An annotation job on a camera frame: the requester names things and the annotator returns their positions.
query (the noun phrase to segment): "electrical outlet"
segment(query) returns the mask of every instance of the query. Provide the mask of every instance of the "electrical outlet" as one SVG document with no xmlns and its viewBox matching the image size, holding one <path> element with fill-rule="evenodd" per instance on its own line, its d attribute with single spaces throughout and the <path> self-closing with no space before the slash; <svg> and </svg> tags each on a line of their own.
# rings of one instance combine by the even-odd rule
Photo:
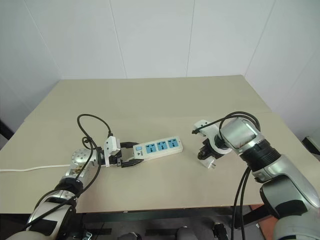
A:
<svg viewBox="0 0 320 240">
<path fill-rule="evenodd" d="M 159 151 L 166 150 L 168 148 L 166 141 L 157 142 L 156 145 L 157 145 Z"/>
<path fill-rule="evenodd" d="M 147 161 L 180 153 L 183 149 L 180 138 L 178 136 L 170 136 L 134 145 L 133 159 L 144 159 Z"/>
<path fill-rule="evenodd" d="M 175 138 L 168 140 L 168 144 L 169 144 L 169 148 L 178 147 L 178 142 L 177 142 L 177 139 Z"/>
<path fill-rule="evenodd" d="M 146 148 L 146 153 L 147 153 L 147 154 L 154 153 L 154 152 L 157 151 L 157 150 L 156 150 L 156 146 L 155 146 L 154 143 L 145 145 L 145 148 Z"/>
</svg>

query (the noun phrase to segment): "power strip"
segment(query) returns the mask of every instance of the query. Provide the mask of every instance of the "power strip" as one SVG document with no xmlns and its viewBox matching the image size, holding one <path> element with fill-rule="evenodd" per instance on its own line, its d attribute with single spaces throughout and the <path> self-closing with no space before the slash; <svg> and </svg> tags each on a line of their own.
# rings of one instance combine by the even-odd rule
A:
<svg viewBox="0 0 320 240">
<path fill-rule="evenodd" d="M 183 149 L 180 138 L 178 136 L 171 136 L 134 145 L 133 158 L 144 159 L 147 161 L 171 154 L 181 153 Z"/>
</svg>

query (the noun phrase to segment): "white power cord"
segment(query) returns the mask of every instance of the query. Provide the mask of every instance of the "white power cord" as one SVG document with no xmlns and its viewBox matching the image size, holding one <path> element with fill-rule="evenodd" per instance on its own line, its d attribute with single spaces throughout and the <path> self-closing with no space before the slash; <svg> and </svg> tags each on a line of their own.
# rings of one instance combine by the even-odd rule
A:
<svg viewBox="0 0 320 240">
<path fill-rule="evenodd" d="M 35 166 L 35 167 L 25 168 L 25 169 L 0 169 L 0 172 L 29 172 L 37 169 L 61 168 L 61 167 L 70 167 L 70 164 Z"/>
</svg>

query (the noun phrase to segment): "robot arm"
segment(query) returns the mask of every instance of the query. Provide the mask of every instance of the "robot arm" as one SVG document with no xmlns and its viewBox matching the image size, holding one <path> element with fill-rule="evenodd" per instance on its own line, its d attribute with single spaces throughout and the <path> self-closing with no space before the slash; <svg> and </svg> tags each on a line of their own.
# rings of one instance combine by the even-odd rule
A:
<svg viewBox="0 0 320 240">
<path fill-rule="evenodd" d="M 209 123 L 201 120 L 194 128 Z M 275 240 L 291 239 L 288 236 L 295 237 L 292 239 L 299 239 L 298 236 L 320 238 L 317 191 L 285 155 L 271 147 L 251 121 L 237 117 L 221 129 L 210 125 L 199 132 L 207 137 L 198 154 L 206 167 L 233 150 L 247 163 L 255 180 L 263 184 L 261 198 L 270 214 L 279 219 Z"/>
</svg>

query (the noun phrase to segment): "table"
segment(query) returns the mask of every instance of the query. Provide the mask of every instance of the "table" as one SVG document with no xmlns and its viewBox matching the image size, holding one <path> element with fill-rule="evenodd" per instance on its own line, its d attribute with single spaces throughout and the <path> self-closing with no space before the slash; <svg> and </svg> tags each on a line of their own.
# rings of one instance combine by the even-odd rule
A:
<svg viewBox="0 0 320 240">
<path fill-rule="evenodd" d="M 0 169 L 69 164 L 72 153 L 82 148 L 77 116 L 90 113 L 103 118 L 122 142 L 178 135 L 183 152 L 134 167 L 102 168 L 79 198 L 78 213 L 231 206 L 246 164 L 232 152 L 216 161 L 216 169 L 204 168 L 197 160 L 204 138 L 191 131 L 198 120 L 213 121 L 233 111 L 254 114 L 267 140 L 320 192 L 318 160 L 240 75 L 62 80 L 0 151 Z M 82 123 L 102 145 L 107 137 L 104 125 L 91 118 Z M 31 213 L 66 169 L 1 172 L 0 213 Z M 262 203 L 260 186 L 250 176 L 245 205 Z"/>
</svg>

